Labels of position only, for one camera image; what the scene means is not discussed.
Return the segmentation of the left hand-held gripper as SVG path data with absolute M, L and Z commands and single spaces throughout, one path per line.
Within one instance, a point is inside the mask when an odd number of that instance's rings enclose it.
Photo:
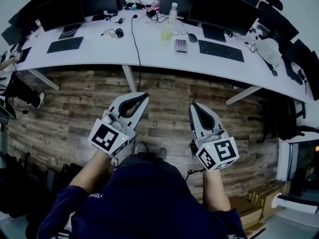
M 88 141 L 108 156 L 116 156 L 135 138 L 134 129 L 149 100 L 149 95 L 143 92 L 128 93 L 115 98 L 109 110 L 104 111 L 103 117 L 96 119 Z

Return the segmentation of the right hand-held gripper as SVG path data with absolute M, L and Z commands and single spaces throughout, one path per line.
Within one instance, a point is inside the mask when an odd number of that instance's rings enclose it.
M 228 167 L 239 158 L 234 137 L 230 137 L 219 116 L 200 103 L 189 106 L 190 127 L 198 148 L 195 156 L 208 172 Z M 203 130 L 217 131 L 203 136 Z

